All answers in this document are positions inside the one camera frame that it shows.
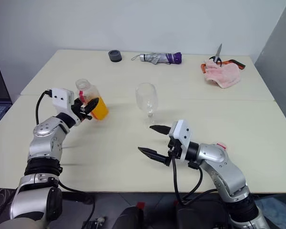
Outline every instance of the white table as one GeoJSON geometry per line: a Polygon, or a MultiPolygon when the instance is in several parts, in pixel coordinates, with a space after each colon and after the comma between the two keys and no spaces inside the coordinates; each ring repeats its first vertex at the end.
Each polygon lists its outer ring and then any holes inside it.
{"type": "MultiPolygon", "coordinates": [[[[38,97],[20,96],[0,122],[0,187],[15,188],[23,175],[38,97]]],[[[108,96],[105,102],[110,114],[104,121],[85,120],[67,135],[61,181],[84,191],[173,191],[172,168],[137,149],[150,147],[166,155],[168,137],[146,127],[133,94],[129,98],[108,96]]],[[[46,97],[39,111],[40,121],[56,114],[46,97]]],[[[286,119],[276,102],[160,96],[156,122],[171,125],[182,118],[194,130],[192,141],[220,141],[228,146],[231,160],[244,173],[252,192],[286,192],[286,119]]],[[[179,189],[189,191],[199,173],[186,163],[177,166],[179,189]]],[[[198,191],[213,187],[204,173],[198,191]]]]}
{"type": "Polygon", "coordinates": [[[183,55],[182,64],[157,64],[131,58],[139,52],[122,52],[121,62],[111,62],[105,51],[58,50],[21,95],[40,95],[51,87],[76,91],[75,81],[88,79],[102,97],[134,98],[139,83],[156,86],[160,98],[273,101],[273,97],[248,56],[222,56],[246,65],[241,82],[226,89],[207,83],[200,65],[210,56],[183,55]]]}

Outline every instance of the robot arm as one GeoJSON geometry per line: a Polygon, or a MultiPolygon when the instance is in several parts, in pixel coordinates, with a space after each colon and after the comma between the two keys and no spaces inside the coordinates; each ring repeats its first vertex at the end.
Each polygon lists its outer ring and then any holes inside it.
{"type": "Polygon", "coordinates": [[[62,193],[58,188],[62,143],[70,128],[78,126],[97,105],[98,98],[85,107],[66,89],[49,91],[58,115],[38,124],[30,145],[27,167],[20,179],[10,207],[10,219],[0,229],[44,229],[62,212],[62,193]]]}
{"type": "Polygon", "coordinates": [[[173,126],[154,125],[151,129],[169,135],[169,156],[156,151],[141,148],[139,150],[150,159],[169,166],[174,158],[188,161],[188,166],[200,166],[212,178],[214,185],[225,203],[232,224],[239,229],[269,229],[262,211],[255,205],[242,171],[228,157],[223,144],[197,144],[191,142],[192,132],[185,120],[173,123],[173,126]]]}

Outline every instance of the pink towel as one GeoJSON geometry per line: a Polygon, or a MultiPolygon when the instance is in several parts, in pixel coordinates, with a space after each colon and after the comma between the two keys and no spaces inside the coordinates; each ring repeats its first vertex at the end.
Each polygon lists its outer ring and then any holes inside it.
{"type": "Polygon", "coordinates": [[[215,81],[221,88],[231,87],[240,81],[240,73],[235,63],[217,65],[213,60],[205,62],[205,79],[215,81]]]}

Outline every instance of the black tape roll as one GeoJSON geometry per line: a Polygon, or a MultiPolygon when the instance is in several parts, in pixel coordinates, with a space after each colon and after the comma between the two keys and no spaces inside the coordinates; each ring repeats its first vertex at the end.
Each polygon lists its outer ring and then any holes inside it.
{"type": "Polygon", "coordinates": [[[111,50],[108,52],[109,58],[112,62],[120,62],[122,56],[119,50],[111,50]]]}

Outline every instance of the plastic bottle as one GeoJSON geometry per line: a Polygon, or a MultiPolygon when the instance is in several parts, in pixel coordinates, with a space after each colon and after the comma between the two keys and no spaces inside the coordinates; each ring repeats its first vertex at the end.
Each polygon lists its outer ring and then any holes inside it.
{"type": "Polygon", "coordinates": [[[83,104],[86,105],[91,99],[99,98],[99,102],[94,110],[91,111],[91,115],[97,120],[104,119],[109,111],[96,86],[89,83],[86,79],[77,80],[75,84],[78,89],[78,97],[83,104]]]}

